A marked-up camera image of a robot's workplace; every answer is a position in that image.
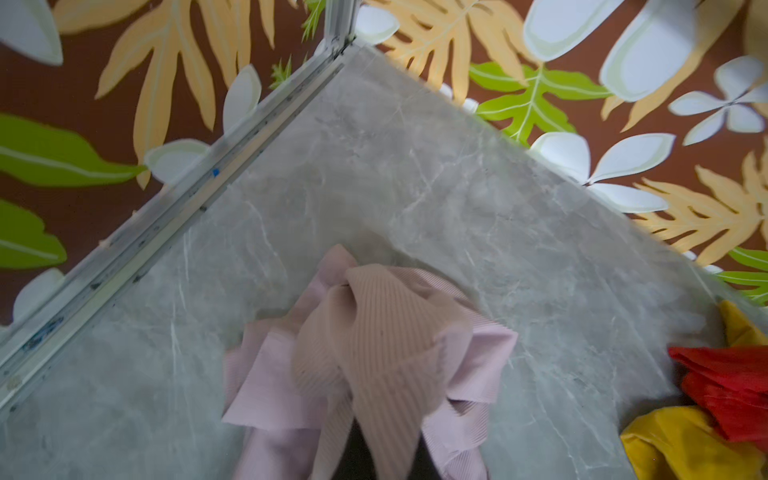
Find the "light pink ribbed cloth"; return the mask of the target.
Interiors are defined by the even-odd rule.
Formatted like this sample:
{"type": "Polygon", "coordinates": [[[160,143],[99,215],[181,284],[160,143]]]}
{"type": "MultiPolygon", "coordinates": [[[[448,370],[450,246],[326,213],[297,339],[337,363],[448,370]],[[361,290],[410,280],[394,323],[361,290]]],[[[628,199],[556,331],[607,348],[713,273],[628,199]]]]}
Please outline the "light pink ribbed cloth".
{"type": "Polygon", "coordinates": [[[486,479],[480,448],[517,334],[451,282],[329,250],[282,317],[225,359],[238,479],[486,479]]]}

